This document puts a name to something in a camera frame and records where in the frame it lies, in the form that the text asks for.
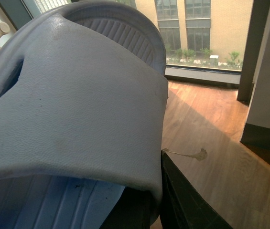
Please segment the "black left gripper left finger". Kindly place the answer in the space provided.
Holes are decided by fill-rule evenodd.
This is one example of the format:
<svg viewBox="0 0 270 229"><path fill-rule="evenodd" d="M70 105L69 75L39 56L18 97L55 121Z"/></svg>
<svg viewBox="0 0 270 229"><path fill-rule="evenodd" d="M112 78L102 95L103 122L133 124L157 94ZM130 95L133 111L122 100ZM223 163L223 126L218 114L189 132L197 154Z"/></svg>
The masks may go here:
<svg viewBox="0 0 270 229"><path fill-rule="evenodd" d="M102 229L149 229L158 218L160 203L149 191L125 188Z"/></svg>

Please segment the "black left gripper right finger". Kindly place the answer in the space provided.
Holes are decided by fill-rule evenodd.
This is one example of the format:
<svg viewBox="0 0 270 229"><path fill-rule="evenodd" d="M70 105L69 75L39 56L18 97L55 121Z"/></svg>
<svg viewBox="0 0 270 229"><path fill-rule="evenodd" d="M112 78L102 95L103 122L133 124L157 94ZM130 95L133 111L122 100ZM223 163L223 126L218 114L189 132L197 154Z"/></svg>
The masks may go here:
<svg viewBox="0 0 270 229"><path fill-rule="evenodd" d="M162 150L162 204L164 229L232 228L196 191L180 169Z"/></svg>

